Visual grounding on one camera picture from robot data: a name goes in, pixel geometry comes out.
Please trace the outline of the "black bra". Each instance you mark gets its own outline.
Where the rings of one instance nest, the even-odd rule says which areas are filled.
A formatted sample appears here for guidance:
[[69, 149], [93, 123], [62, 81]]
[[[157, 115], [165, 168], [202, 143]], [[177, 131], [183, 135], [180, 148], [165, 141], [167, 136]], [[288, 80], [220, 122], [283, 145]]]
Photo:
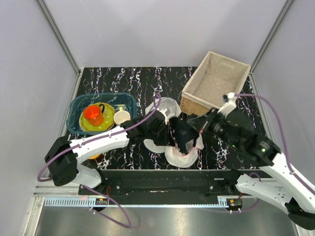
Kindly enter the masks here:
[[178, 117], [169, 120], [169, 132], [182, 154], [188, 154], [199, 137], [199, 133], [194, 128]]

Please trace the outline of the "pink-trimmed mesh laundry bag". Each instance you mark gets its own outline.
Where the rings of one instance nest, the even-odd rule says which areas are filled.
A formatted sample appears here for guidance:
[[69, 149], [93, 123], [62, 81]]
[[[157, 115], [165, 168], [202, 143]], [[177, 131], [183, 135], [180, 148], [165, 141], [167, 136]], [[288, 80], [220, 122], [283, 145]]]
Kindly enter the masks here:
[[170, 165], [179, 168], [188, 168], [192, 166], [198, 158], [199, 151], [204, 148], [201, 134], [199, 134], [197, 139], [189, 141], [188, 147], [190, 149], [188, 154], [181, 153], [178, 147], [166, 147], [164, 155], [167, 162]]

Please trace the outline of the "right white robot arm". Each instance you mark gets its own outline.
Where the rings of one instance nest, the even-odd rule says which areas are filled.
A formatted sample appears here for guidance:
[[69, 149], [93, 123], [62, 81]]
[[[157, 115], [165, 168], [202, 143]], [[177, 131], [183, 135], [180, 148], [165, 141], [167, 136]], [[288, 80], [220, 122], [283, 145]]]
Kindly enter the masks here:
[[272, 187], [236, 171], [235, 177], [223, 183], [227, 194], [239, 191], [252, 195], [281, 209], [301, 228], [314, 230], [315, 186], [290, 165], [284, 152], [272, 140], [254, 132], [249, 124], [242, 124], [239, 117], [228, 120], [217, 109], [202, 116], [190, 115], [186, 122], [203, 136], [215, 135], [225, 141], [281, 185]]

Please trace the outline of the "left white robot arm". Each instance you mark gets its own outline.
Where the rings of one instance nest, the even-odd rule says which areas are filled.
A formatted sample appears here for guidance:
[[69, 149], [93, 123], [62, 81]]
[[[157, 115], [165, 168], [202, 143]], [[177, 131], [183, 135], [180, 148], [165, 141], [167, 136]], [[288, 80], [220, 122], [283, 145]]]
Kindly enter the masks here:
[[60, 137], [50, 148], [45, 162], [55, 186], [77, 183], [100, 195], [106, 190], [104, 177], [98, 170], [84, 166], [83, 162], [97, 154], [125, 148], [144, 140], [166, 146], [170, 141], [169, 131], [169, 124], [160, 113], [139, 117], [88, 138], [69, 141], [66, 137]]

